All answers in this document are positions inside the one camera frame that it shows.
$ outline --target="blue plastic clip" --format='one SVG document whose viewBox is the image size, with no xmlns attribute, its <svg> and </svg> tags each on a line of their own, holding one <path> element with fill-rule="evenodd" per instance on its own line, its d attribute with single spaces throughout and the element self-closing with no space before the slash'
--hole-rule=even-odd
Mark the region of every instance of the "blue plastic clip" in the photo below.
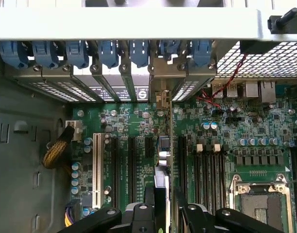
<svg viewBox="0 0 297 233">
<path fill-rule="evenodd" d="M 66 55 L 68 62 L 78 69 L 83 69 L 89 66 L 89 57 L 86 47 L 86 41 L 67 41 Z"/>
<path fill-rule="evenodd" d="M 211 50 L 210 40 L 192 40 L 192 56 L 198 67 L 210 63 Z"/>
<path fill-rule="evenodd" d="M 99 59 L 109 69 L 118 66 L 118 54 L 115 40 L 101 41 L 99 43 Z"/>
<path fill-rule="evenodd" d="M 180 45 L 179 40 L 161 40 L 160 51 L 162 55 L 176 54 Z"/>
<path fill-rule="evenodd" d="M 58 68 L 57 48 L 53 41 L 33 41 L 32 48 L 36 63 L 50 69 Z"/>
<path fill-rule="evenodd" d="M 138 68 L 146 67 L 149 64 L 149 42 L 147 40 L 131 40 L 130 60 L 137 65 Z"/>
<path fill-rule="evenodd" d="M 0 41 L 0 55 L 5 63 L 16 69 L 28 68 L 27 51 L 21 42 Z"/>
</svg>

